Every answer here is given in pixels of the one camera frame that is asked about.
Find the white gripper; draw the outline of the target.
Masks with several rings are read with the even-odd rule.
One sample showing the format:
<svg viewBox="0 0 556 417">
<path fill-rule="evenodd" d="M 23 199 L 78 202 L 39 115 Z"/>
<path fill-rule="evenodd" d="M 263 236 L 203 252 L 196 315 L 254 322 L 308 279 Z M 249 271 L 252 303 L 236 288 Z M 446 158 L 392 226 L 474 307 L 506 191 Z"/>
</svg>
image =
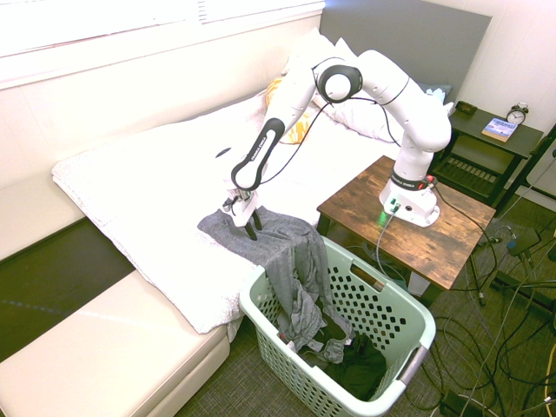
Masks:
<svg viewBox="0 0 556 417">
<path fill-rule="evenodd" d="M 225 201 L 225 212 L 232 217 L 236 227 L 244 227 L 252 241 L 256 241 L 257 236 L 250 219 L 254 220 L 257 230 L 262 230 L 261 219 L 256 209 L 258 202 L 256 190 L 244 191 L 241 189 L 229 189 L 228 199 Z"/>
</svg>

